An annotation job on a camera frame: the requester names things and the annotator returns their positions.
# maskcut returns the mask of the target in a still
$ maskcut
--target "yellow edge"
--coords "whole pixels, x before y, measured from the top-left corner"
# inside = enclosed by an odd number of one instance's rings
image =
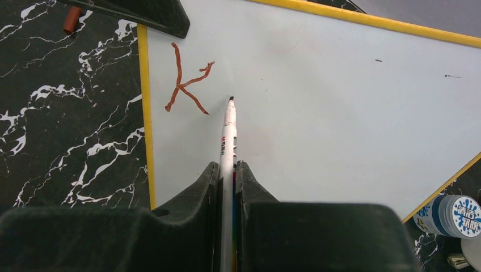
[[[331,17],[335,19],[345,20],[352,23],[365,24],[367,26],[384,28],[392,31],[407,33],[411,35],[426,37],[430,39],[447,41],[455,44],[462,44],[481,48],[481,39],[452,33],[439,29],[422,27],[416,24],[399,22],[396,20],[386,19],[373,15],[363,14],[359,12],[342,10],[336,7],[320,5],[302,0],[251,0],[253,2],[268,4],[272,6],[284,7],[287,9],[308,12],[316,15]]]
[[[154,147],[152,142],[152,119],[150,117],[149,52],[147,51],[147,27],[137,25],[138,57],[140,63],[140,86],[142,88],[142,110],[144,112],[145,151],[147,153],[147,177],[149,178],[150,209],[155,204]]]
[[[434,197],[436,197],[439,193],[441,193],[444,189],[446,189],[446,187],[448,187],[449,185],[451,185],[451,183],[453,183],[457,178],[459,178],[459,176],[464,173],[466,170],[468,170],[468,168],[470,168],[473,164],[475,164],[479,159],[481,159],[481,152],[477,154],[476,157],[474,157],[470,162],[468,162],[463,168],[461,168],[461,170],[459,170],[456,174],[454,174],[454,176],[450,179],[448,179],[447,182],[445,182],[443,185],[441,185],[441,187],[439,187],[439,189],[437,189],[432,195],[430,195],[428,197],[428,199],[426,199],[423,203],[421,203],[421,205],[419,205],[416,209],[414,209],[414,211],[412,213],[410,213],[406,218],[404,218],[403,220],[403,223],[405,223],[406,221],[408,221],[409,219],[411,219],[411,217],[417,213],[417,211],[419,211],[422,207],[424,207],[429,201],[431,201]]]

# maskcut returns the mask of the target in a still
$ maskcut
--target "gray surface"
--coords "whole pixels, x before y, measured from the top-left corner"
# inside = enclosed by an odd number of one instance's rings
[[[367,14],[481,37],[480,0],[354,0]]]

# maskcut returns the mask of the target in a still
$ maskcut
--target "black mark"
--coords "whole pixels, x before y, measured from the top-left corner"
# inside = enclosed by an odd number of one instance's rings
[[[444,75],[445,78],[461,78],[460,76],[456,75]]]

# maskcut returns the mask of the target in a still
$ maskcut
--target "brown object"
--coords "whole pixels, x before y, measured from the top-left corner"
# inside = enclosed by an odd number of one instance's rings
[[[176,63],[177,63],[177,82],[176,82],[176,85],[175,85],[174,92],[172,93],[172,97],[171,97],[170,101],[168,102],[168,104],[166,105],[166,111],[167,111],[167,112],[170,112],[170,108],[171,108],[172,105],[174,104],[175,98],[177,97],[177,94],[179,93],[179,90],[181,90],[184,94],[186,94],[188,97],[190,97],[190,98],[192,98],[192,100],[194,100],[194,102],[196,103],[197,107],[198,107],[203,113],[209,115],[209,113],[207,112],[207,110],[205,110],[204,107],[202,107],[202,105],[200,104],[199,100],[198,100],[193,94],[191,94],[189,91],[187,91],[185,88],[186,88],[187,86],[189,86],[190,84],[192,84],[192,83],[199,82],[199,81],[203,80],[204,78],[206,78],[206,77],[209,75],[209,73],[210,73],[210,68],[212,67],[212,65],[213,65],[215,62],[214,62],[214,61],[213,61],[213,62],[208,62],[206,68],[199,69],[199,72],[204,72],[204,75],[203,75],[203,76],[200,76],[200,77],[198,77],[198,78],[191,79],[191,80],[185,82],[184,84],[180,84],[180,81],[182,80],[182,65],[180,64],[180,52],[179,52],[179,47],[177,47],[177,45],[176,45],[174,42],[172,43],[172,47],[174,47],[175,59],[176,59]]]
[[[79,7],[72,7],[70,8],[69,14],[67,15],[67,19],[64,22],[64,31],[70,35],[74,33],[75,26],[77,25],[78,18],[80,17],[80,13],[82,13],[82,9]]]

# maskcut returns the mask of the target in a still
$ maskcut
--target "white container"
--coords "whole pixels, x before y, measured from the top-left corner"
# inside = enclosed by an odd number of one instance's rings
[[[470,197],[438,195],[419,210],[413,219],[424,232],[473,239],[481,232],[480,214],[479,204]]]

